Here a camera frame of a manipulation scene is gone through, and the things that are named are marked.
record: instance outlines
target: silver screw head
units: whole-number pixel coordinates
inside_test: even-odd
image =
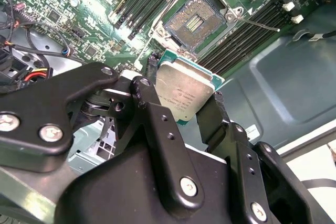
[[[63,137],[63,131],[54,125],[47,125],[41,128],[40,137],[46,142],[56,142]]]
[[[180,181],[182,191],[189,197],[194,197],[197,194],[197,186],[189,178],[182,178]]]
[[[264,209],[261,207],[261,205],[259,205],[256,202],[253,202],[251,204],[251,209],[253,211],[253,213],[255,214],[255,216],[260,220],[265,222],[267,220],[267,216],[266,213],[264,211]]]
[[[264,145],[267,152],[272,152],[272,149],[268,145]]]
[[[104,73],[104,74],[107,74],[109,76],[113,75],[113,72],[111,69],[105,67],[105,68],[102,68],[101,71]]]
[[[0,131],[12,131],[20,125],[20,120],[14,115],[0,115]]]
[[[243,132],[243,131],[244,131],[243,128],[242,128],[241,126],[239,126],[239,125],[236,125],[236,128],[237,128],[237,130],[238,130],[239,132]]]

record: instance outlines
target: capacitor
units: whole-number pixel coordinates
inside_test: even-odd
[[[70,0],[70,5],[76,8],[80,5],[80,0]]]

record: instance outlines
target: gray metal panel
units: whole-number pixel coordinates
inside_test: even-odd
[[[324,6],[296,29],[336,30],[336,9]],[[290,42],[281,37],[227,79],[222,88],[232,120],[256,125],[275,148],[336,118],[336,39]]]

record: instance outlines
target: wire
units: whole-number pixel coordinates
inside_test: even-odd
[[[46,72],[46,71],[48,71],[47,68],[38,68],[38,69],[33,70],[32,73],[34,73],[34,72]]]
[[[34,50],[37,50],[35,44],[32,41],[32,37],[30,35],[30,30],[29,29],[26,29],[26,39],[27,39],[28,44],[30,45],[30,47],[32,49],[34,49]],[[45,68],[49,68],[50,67],[49,62],[48,62],[48,60],[46,59],[46,57],[44,55],[42,55],[42,54],[36,54],[36,55],[40,59],[40,61],[42,61],[43,66]]]
[[[13,1],[12,0],[8,0],[9,3],[9,7],[10,7],[10,11],[11,11],[11,16],[9,18],[9,27],[10,27],[10,31],[9,31],[9,35],[7,37],[7,40],[11,41],[12,37],[13,37],[13,33],[14,33],[14,7],[13,7]],[[8,21],[6,22],[6,26],[3,29],[8,28]]]
[[[48,27],[50,30],[52,30],[53,32],[55,32],[58,35],[58,37],[62,40],[65,48],[70,51],[70,47],[69,47],[67,41],[65,40],[64,36],[57,29],[53,28],[51,25],[43,23],[43,22],[22,22],[17,26],[17,28],[22,27],[22,26],[28,26],[28,25],[39,25],[39,26]]]
[[[46,78],[47,74],[46,73],[41,73],[41,72],[31,73],[25,78],[25,81],[29,81],[31,78],[37,77],[37,76],[43,76],[44,78]]]

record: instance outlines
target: green circuit board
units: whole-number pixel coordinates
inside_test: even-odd
[[[56,27],[68,40],[73,55],[86,61],[104,62],[115,69],[143,70],[147,57],[156,52],[161,54],[170,45],[151,38],[151,29],[155,18],[162,14],[161,20],[167,23],[181,10],[188,0],[13,0],[14,4],[24,3],[25,8],[18,12],[22,18],[46,22]],[[226,8],[242,7],[242,18],[250,19],[265,6],[270,0],[224,0]],[[297,11],[307,16],[315,10],[319,3],[316,0],[292,0]],[[194,17],[196,25],[200,27],[204,21],[200,17]],[[205,59],[227,37],[244,22],[238,21],[228,32],[225,20],[215,29],[204,33],[204,39],[191,47],[189,55],[193,55],[196,62]],[[280,33],[272,35],[263,45],[256,48],[245,57],[237,66],[250,59],[256,52],[265,48],[282,33],[290,29],[294,24],[288,23]],[[59,41],[52,33],[50,37]],[[193,33],[200,31],[198,26],[192,27]]]

